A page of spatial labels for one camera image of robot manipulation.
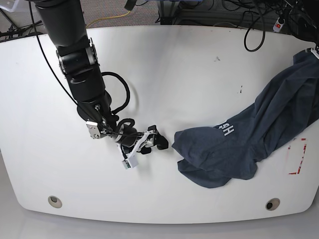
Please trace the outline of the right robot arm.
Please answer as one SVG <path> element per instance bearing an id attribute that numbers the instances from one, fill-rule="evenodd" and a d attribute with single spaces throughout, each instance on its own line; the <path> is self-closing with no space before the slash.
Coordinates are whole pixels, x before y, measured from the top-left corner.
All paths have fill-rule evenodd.
<path id="1" fill-rule="evenodd" d="M 86 121 L 90 136 L 93 139 L 110 137 L 124 157 L 134 152 L 149 154 L 154 146 L 159 150 L 168 149 L 167 139 L 156 126 L 139 132 L 133 119 L 119 119 L 118 112 L 130 102 L 130 89 L 120 75 L 101 72 L 95 46 L 87 35 L 80 1 L 30 0 L 28 6 L 36 8 L 56 47 L 59 66 L 70 89 L 67 95 Z M 125 101 L 116 109 L 111 108 L 112 98 L 105 89 L 105 76 L 118 79 L 125 88 Z"/>

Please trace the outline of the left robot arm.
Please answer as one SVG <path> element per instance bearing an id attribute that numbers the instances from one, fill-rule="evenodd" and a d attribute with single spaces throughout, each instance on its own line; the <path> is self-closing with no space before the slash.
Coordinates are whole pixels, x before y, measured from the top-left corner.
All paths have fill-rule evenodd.
<path id="1" fill-rule="evenodd" d="M 256 52 L 264 44 L 266 32 L 284 33 L 293 37 L 313 42 L 319 49 L 319 2 L 317 0 L 249 0 L 240 5 L 246 8 L 245 13 L 256 15 L 244 36 L 244 47 L 249 52 Z M 252 29 L 262 31 L 259 45 L 250 49 L 247 46 L 247 37 Z"/>

